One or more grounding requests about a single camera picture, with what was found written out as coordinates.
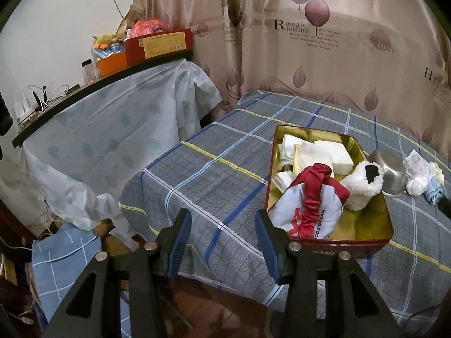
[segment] blue plaid fabric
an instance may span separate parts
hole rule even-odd
[[[50,321],[80,273],[101,250],[101,241],[92,231],[84,231],[72,223],[32,246],[32,268],[42,309]],[[121,300],[122,337],[130,337],[128,305]]]
[[[447,160],[427,144],[374,116],[330,103],[254,90],[237,109],[166,152],[125,186],[120,207],[148,240],[172,225],[179,210],[193,217],[180,274],[283,311],[287,286],[268,275],[257,248],[255,212],[262,208],[274,130],[280,124],[349,134],[371,153],[379,147],[400,157],[415,149],[435,161],[451,196]],[[451,286],[451,220],[423,196],[386,197],[395,230],[392,241],[359,261],[398,323],[440,303]],[[324,283],[317,314],[325,314]],[[438,311],[415,316],[409,331],[425,331]]]

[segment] red plastic bag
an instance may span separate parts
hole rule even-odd
[[[130,38],[135,38],[146,34],[164,32],[166,30],[169,30],[169,28],[160,19],[138,21],[130,31]]]

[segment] beige curtain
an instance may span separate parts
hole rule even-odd
[[[133,0],[191,28],[225,111],[249,89],[337,103],[451,156],[450,42],[424,0]]]

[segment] metal bowl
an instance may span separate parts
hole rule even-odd
[[[388,149],[377,149],[368,156],[368,161],[384,169],[382,193],[390,197],[399,197],[405,190],[407,175],[402,158]]]

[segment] wooden floor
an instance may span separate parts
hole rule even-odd
[[[174,338],[265,338],[267,308],[253,300],[183,277],[160,292],[194,325],[190,330],[178,323]]]

